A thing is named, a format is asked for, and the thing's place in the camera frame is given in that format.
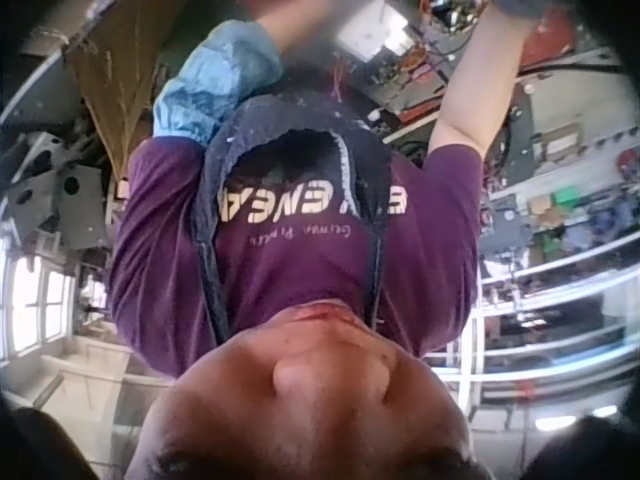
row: light fixture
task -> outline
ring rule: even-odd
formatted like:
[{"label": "light fixture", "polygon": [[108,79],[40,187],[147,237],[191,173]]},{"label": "light fixture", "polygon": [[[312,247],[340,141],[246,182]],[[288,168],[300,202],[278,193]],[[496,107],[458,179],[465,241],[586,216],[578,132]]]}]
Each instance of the light fixture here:
[{"label": "light fixture", "polygon": [[573,415],[564,415],[562,417],[539,418],[536,420],[536,428],[541,432],[554,432],[570,427],[576,423],[576,417]]},{"label": "light fixture", "polygon": [[383,45],[398,56],[415,45],[404,29],[409,20],[385,0],[368,2],[338,32],[336,40],[343,49],[363,62],[370,62]]},{"label": "light fixture", "polygon": [[542,318],[537,318],[535,320],[530,320],[528,322],[522,323],[520,326],[522,328],[532,328],[532,327],[541,327],[542,325],[546,325],[547,321]]},{"label": "light fixture", "polygon": [[618,413],[618,407],[615,405],[608,405],[606,407],[596,408],[592,414],[594,417],[607,418],[615,415],[616,413]]}]

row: hand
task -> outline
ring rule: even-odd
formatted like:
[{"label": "hand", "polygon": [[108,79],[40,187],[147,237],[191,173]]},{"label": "hand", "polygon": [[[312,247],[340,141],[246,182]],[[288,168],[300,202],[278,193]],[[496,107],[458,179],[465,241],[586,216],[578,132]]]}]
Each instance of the hand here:
[{"label": "hand", "polygon": [[524,17],[531,20],[542,18],[551,0],[493,0],[500,10],[512,17]]},{"label": "hand", "polygon": [[342,26],[370,0],[290,0],[258,19],[280,53],[318,30]]}]

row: purple t-shirt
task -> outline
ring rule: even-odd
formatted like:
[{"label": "purple t-shirt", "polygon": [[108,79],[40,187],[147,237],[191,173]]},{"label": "purple t-shirt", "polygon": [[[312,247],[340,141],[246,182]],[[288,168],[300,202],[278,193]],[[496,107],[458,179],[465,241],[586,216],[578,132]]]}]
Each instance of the purple t-shirt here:
[{"label": "purple t-shirt", "polygon": [[[189,227],[203,157],[196,142],[177,137],[136,150],[110,273],[120,334],[173,376],[215,348]],[[482,159],[467,146],[436,150],[423,170],[393,159],[378,331],[415,355],[455,339],[469,316],[481,178]],[[340,195],[322,178],[225,190],[215,249],[234,332],[326,298],[362,314],[366,234]]]}]

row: brown fabric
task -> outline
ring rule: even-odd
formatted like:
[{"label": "brown fabric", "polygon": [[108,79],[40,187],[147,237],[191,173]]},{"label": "brown fabric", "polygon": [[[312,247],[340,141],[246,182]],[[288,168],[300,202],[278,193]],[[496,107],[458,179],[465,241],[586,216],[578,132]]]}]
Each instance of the brown fabric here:
[{"label": "brown fabric", "polygon": [[119,0],[65,56],[91,112],[116,178],[141,140],[156,60],[187,0]]}]

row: window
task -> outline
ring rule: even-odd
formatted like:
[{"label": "window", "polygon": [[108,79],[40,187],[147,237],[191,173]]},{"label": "window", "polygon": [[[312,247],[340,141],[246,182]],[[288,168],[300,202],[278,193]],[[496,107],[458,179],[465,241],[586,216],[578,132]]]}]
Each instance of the window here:
[{"label": "window", "polygon": [[44,310],[44,335],[48,340],[62,333],[64,321],[63,303],[65,285],[68,280],[58,272],[49,272],[47,279],[47,299]]},{"label": "window", "polygon": [[13,348],[20,352],[38,342],[38,285],[40,281],[40,259],[33,262],[29,271],[26,258],[16,264],[11,298]]},{"label": "window", "polygon": [[101,310],[104,310],[107,306],[107,292],[104,283],[96,281],[94,276],[90,274],[87,277],[87,282],[82,289],[81,295],[86,303],[94,309],[87,316],[86,322],[91,323],[101,319],[104,316]]}]

